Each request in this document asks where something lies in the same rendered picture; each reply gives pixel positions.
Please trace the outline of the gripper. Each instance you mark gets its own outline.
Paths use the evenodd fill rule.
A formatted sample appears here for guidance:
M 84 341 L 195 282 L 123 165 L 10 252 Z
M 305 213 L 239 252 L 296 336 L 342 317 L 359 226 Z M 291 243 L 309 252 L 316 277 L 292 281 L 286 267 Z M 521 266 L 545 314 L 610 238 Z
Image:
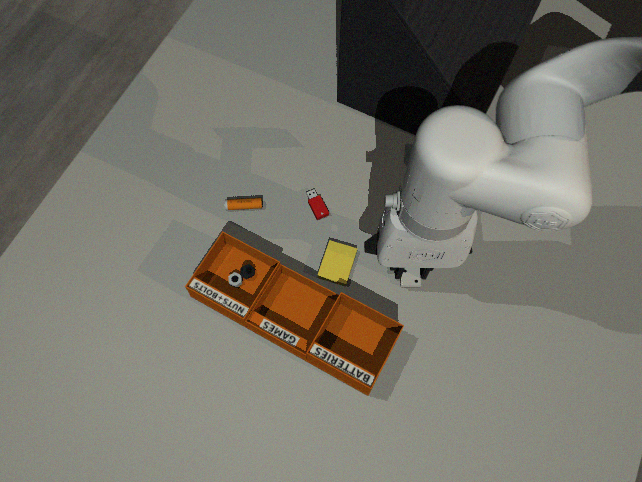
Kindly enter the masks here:
M 472 253 L 476 228 L 475 210 L 466 228 L 457 236 L 442 241 L 427 240 L 412 233 L 398 218 L 397 210 L 385 207 L 378 233 L 364 242 L 364 252 L 377 255 L 381 265 L 395 270 L 395 279 L 402 277 L 405 268 L 420 268 L 421 279 L 426 279 L 434 268 L 454 268 L 465 262 Z

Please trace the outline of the black hexagonal nut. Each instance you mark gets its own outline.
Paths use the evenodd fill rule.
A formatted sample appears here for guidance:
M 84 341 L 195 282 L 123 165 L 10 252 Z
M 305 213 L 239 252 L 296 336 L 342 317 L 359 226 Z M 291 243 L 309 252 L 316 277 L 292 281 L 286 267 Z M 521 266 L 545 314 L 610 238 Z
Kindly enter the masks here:
M 247 265 L 245 265 L 245 266 L 240 268 L 240 275 L 244 279 L 251 278 L 251 277 L 253 277 L 255 275 L 255 268 L 253 266 L 251 266 L 250 264 L 247 264 Z

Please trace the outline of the orange bin with nuts and bolts label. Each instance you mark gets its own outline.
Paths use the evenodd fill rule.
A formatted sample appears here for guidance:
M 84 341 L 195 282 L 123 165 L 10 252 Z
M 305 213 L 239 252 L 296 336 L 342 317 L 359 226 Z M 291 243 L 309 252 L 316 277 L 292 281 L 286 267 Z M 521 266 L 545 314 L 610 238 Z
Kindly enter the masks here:
M 247 264 L 255 275 L 230 286 L 228 276 Z M 185 287 L 192 298 L 367 396 L 404 327 L 225 232 Z

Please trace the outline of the red usb stick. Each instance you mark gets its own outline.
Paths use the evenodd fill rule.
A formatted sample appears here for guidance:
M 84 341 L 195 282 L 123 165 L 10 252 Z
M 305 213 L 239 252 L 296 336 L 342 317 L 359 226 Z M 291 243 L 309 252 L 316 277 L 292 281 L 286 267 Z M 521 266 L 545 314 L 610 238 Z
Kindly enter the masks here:
M 316 217 L 317 220 L 322 219 L 324 217 L 329 216 L 329 212 L 321 198 L 321 196 L 317 195 L 315 190 L 311 190 L 309 192 L 306 192 L 309 200 L 308 203 Z

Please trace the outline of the orange aa battery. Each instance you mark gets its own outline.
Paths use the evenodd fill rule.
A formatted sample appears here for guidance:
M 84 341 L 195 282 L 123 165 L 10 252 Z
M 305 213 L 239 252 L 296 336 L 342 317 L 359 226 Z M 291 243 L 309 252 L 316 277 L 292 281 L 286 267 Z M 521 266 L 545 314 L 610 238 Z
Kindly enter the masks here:
M 224 206 L 226 210 L 260 209 L 262 198 L 227 199 Z

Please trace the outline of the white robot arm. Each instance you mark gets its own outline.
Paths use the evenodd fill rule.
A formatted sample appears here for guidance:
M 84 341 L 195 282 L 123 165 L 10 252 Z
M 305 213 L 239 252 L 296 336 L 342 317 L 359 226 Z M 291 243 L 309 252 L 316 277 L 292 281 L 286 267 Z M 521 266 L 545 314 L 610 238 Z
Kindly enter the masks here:
M 642 37 L 615 37 L 519 74 L 498 98 L 496 123 L 469 106 L 440 108 L 405 144 L 403 183 L 384 206 L 433 241 L 460 234 L 475 210 L 540 231 L 573 227 L 593 201 L 584 107 L 636 91 Z

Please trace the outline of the grey hex nut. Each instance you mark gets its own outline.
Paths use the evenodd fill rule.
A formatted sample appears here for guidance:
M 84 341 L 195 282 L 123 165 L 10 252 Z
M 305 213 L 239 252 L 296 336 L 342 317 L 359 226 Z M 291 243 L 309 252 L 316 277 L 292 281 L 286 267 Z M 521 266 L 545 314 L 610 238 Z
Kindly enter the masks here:
M 229 275 L 228 278 L 230 286 L 237 288 L 242 284 L 242 276 L 236 272 Z

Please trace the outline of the white domino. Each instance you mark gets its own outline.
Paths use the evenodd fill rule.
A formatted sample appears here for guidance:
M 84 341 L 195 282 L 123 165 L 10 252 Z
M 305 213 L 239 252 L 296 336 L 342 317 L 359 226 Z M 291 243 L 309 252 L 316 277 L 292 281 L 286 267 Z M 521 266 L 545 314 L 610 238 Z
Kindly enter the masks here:
M 420 268 L 405 268 L 400 284 L 401 287 L 421 287 Z

